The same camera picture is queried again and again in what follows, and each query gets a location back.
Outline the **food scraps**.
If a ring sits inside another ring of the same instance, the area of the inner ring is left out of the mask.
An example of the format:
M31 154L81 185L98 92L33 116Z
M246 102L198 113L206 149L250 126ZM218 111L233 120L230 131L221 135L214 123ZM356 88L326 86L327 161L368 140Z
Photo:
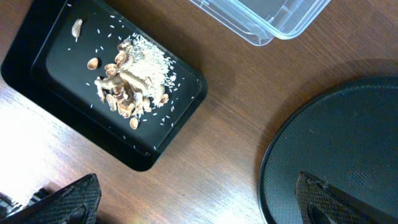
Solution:
M173 105L171 94L178 88L174 60L137 32L104 49L98 42L115 33L100 30L98 18L96 12L73 20L76 46L70 50L74 61L71 73L63 76L65 86L89 103L100 100L97 122L159 150L169 131L160 112Z

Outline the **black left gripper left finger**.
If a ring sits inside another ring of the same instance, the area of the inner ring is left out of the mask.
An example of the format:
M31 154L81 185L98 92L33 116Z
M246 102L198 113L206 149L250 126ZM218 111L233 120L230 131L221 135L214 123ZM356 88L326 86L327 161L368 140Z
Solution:
M96 223L100 200L100 183L91 173L1 219L1 223Z

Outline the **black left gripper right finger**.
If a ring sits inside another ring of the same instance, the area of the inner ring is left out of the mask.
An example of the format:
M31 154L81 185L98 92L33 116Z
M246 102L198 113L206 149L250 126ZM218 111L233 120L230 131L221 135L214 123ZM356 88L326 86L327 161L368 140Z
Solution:
M295 196L304 223L397 223L392 215L308 172L299 173Z

